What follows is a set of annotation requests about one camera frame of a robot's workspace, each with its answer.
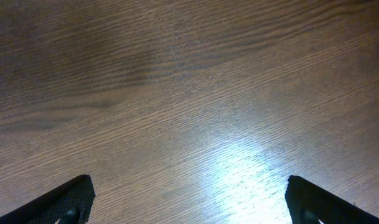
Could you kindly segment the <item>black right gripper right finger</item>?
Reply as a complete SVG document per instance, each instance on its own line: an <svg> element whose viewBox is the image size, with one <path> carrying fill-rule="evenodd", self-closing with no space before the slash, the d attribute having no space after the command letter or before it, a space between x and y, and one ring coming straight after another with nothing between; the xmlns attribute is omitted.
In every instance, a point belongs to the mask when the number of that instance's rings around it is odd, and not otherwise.
<svg viewBox="0 0 379 224"><path fill-rule="evenodd" d="M379 224L379 218L324 190L291 175L285 200L293 224Z"/></svg>

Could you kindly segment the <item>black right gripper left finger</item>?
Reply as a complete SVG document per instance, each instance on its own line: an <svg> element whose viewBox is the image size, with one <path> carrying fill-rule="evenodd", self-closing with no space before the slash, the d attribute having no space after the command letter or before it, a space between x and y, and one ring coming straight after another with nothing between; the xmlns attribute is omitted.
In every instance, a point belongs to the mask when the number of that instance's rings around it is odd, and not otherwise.
<svg viewBox="0 0 379 224"><path fill-rule="evenodd" d="M0 224L86 224L95 190L91 177L79 175L0 217Z"/></svg>

